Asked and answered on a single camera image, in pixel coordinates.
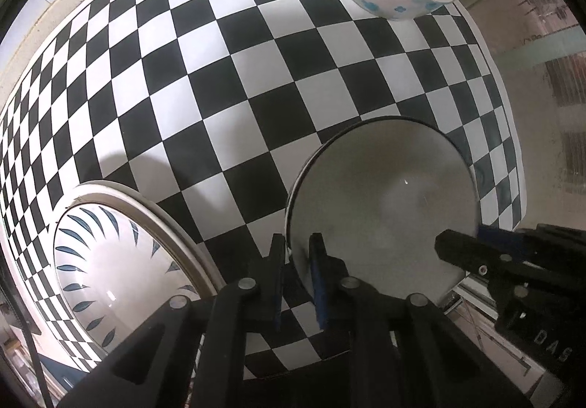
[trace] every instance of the black and white checkered surface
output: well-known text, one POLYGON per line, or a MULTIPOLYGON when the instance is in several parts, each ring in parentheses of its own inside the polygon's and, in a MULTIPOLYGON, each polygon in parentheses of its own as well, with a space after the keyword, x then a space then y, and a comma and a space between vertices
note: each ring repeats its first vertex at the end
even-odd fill
MULTIPOLYGON (((231 282, 282 231, 287 191, 315 149, 361 119, 400 114, 446 133, 474 168, 483 222, 514 227, 505 90, 458 6, 389 23, 351 0, 87 0, 60 24, 0 118, 0 209, 25 284, 80 369, 100 351, 60 295, 47 230, 80 182, 157 202, 231 282)), ((280 333, 249 337, 245 376, 348 346, 319 331, 289 266, 282 316, 280 333)))

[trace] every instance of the metal bolt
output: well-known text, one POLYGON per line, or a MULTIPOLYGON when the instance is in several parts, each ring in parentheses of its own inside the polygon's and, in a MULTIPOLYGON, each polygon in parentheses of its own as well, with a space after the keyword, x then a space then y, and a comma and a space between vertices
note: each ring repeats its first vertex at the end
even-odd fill
POLYGON ((355 277, 348 276, 342 279, 340 284, 346 289, 356 289, 360 285, 360 281, 355 277))
POLYGON ((254 286, 256 286, 256 281, 251 277, 243 277, 238 281, 238 287, 244 291, 250 291, 251 289, 254 289, 254 286))
POLYGON ((187 299, 185 296, 173 296, 169 300, 169 305, 173 309, 181 309, 182 307, 185 307, 187 305, 188 301, 189 299, 187 299))
POLYGON ((524 297, 528 296, 529 289, 527 289, 526 287, 523 287, 522 285, 516 285, 515 289, 513 290, 513 293, 515 294, 515 297, 518 297, 519 299, 523 299, 524 297))
POLYGON ((409 302, 415 307, 425 307, 427 305, 427 297, 420 293, 411 294, 409 302))

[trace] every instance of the screw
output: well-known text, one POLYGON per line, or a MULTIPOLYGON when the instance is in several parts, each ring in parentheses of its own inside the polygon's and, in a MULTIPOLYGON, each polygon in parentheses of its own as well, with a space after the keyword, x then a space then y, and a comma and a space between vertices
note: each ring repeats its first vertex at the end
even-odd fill
POLYGON ((420 293, 411 294, 409 302, 415 307, 425 307, 427 305, 427 297, 420 293))
POLYGON ((238 287, 244 291, 250 291, 251 289, 254 289, 254 286, 256 286, 256 281, 251 277, 243 277, 238 281, 238 287))
POLYGON ((340 284, 346 289, 356 289, 360 285, 360 281, 355 277, 348 276, 342 279, 340 284))
POLYGON ((529 289, 527 289, 526 287, 523 287, 522 285, 516 285, 515 289, 513 290, 513 294, 515 294, 515 297, 518 297, 519 299, 523 299, 524 297, 528 296, 529 289))
POLYGON ((173 309, 181 309, 187 305, 188 299, 185 296, 173 296, 169 300, 169 305, 173 309))

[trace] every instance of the checkered tablecloth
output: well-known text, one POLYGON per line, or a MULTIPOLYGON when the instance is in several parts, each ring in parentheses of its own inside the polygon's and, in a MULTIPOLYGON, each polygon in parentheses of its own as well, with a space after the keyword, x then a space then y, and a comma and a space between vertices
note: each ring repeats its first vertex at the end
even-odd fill
MULTIPOLYGON (((86 0, 36 53, 0 117, 10 251, 80 369, 100 350, 72 317, 48 222, 64 193, 107 179, 155 201, 227 282, 268 253, 305 160, 348 125, 408 115, 476 174, 484 223, 521 218, 513 122, 459 5, 388 22, 351 0, 86 0)), ((250 335, 245 376, 347 349, 321 332, 286 267, 282 330, 250 335)))

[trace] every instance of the silver screw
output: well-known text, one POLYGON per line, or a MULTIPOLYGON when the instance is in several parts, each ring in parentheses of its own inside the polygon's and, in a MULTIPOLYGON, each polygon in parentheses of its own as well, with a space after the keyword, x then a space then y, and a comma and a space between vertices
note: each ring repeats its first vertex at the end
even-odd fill
POLYGON ((188 299, 185 296, 173 296, 169 300, 169 305, 173 309, 181 309, 187 305, 188 299))
POLYGON ((420 293, 411 294, 409 302, 415 307, 425 307, 427 305, 427 297, 420 293))
POLYGON ((342 284, 342 287, 345 287, 346 289, 356 289, 360 285, 360 281, 355 277, 348 276, 342 279, 340 284, 342 284))
POLYGON ((528 296, 529 289, 527 289, 526 287, 523 287, 522 285, 516 285, 515 289, 513 290, 513 293, 515 294, 515 297, 518 297, 519 299, 523 299, 524 297, 528 296))
POLYGON ((238 281, 238 287, 244 291, 250 291, 251 289, 254 289, 254 286, 256 286, 256 281, 251 277, 243 277, 238 281))

